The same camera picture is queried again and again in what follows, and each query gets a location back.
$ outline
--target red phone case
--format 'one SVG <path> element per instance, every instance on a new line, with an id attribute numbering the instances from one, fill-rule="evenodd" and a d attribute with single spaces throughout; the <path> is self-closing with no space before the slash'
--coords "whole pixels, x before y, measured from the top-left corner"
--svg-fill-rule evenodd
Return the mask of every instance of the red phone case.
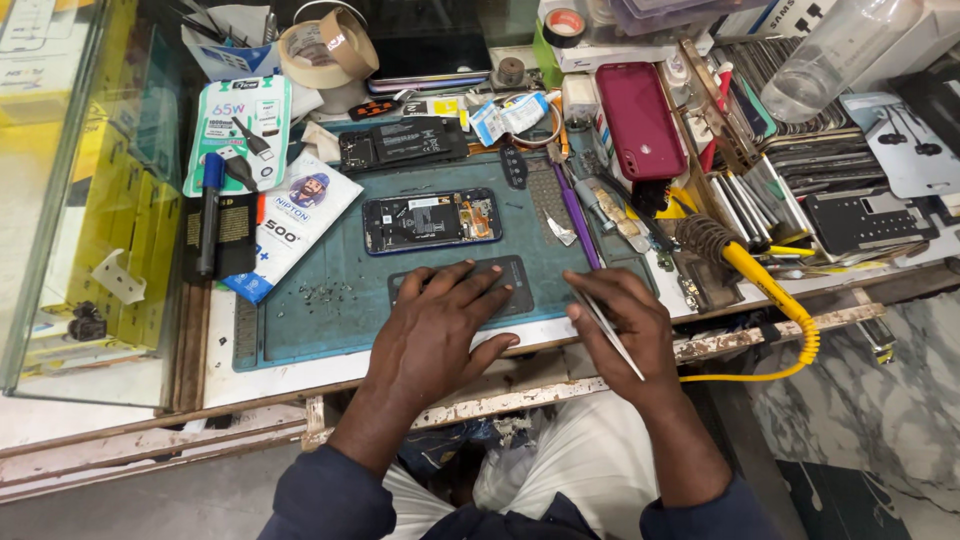
<path id="1" fill-rule="evenodd" d="M 624 178 L 643 182 L 683 174 L 688 163 L 657 68 L 645 61 L 605 63 L 596 78 Z"/>

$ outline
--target masking tape roll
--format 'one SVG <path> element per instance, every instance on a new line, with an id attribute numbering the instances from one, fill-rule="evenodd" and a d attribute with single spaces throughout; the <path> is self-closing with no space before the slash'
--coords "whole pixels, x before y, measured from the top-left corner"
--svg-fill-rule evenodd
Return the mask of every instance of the masking tape roll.
<path id="1" fill-rule="evenodd" d="M 543 40 L 560 49 L 576 47 L 587 30 L 587 22 L 577 12 L 559 8 L 543 19 Z"/>
<path id="2" fill-rule="evenodd" d="M 337 8 L 322 20 L 289 28 L 278 46 L 283 74 L 308 88 L 329 89 L 362 81 L 380 59 L 357 19 Z"/>

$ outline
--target hand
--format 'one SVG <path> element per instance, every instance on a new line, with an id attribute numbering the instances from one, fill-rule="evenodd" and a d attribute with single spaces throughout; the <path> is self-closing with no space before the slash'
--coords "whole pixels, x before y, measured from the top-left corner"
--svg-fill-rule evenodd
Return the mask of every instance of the hand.
<path id="1" fill-rule="evenodd" d="M 641 415 L 657 410 L 664 400 L 683 395 L 673 357 L 670 313 L 636 274 L 620 268 L 589 274 L 567 270 L 564 279 L 606 305 L 609 318 L 620 329 L 620 341 L 646 379 L 636 376 L 584 307 L 571 304 L 566 314 L 611 390 L 632 403 Z"/>
<path id="2" fill-rule="evenodd" d="M 509 285 L 487 293 L 503 272 L 499 266 L 464 280 L 474 264 L 468 259 L 439 272 L 422 267 L 407 275 L 373 341 L 365 390 L 419 414 L 479 377 L 520 342 L 514 333 L 501 333 L 470 352 L 477 330 L 513 294 Z"/>

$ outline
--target water bottle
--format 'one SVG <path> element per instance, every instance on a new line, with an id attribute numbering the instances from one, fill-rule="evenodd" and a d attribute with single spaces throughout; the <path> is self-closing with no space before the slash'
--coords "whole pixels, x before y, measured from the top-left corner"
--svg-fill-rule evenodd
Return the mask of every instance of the water bottle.
<path id="1" fill-rule="evenodd" d="M 760 93 L 790 124 L 820 113 L 920 20 L 924 0 L 837 0 Z"/>

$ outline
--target left hand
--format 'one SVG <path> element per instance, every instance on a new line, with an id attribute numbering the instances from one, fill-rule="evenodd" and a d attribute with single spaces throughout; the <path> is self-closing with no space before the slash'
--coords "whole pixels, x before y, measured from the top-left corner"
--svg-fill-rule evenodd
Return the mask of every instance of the left hand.
<path id="1" fill-rule="evenodd" d="M 487 292 L 503 272 L 499 266 L 464 280 L 474 264 L 468 259 L 439 272 L 421 267 L 407 275 L 390 318 L 373 341 L 370 370 L 361 386 L 365 393 L 420 414 L 520 342 L 515 333 L 501 333 L 470 351 L 477 330 L 513 294 L 509 285 Z"/>

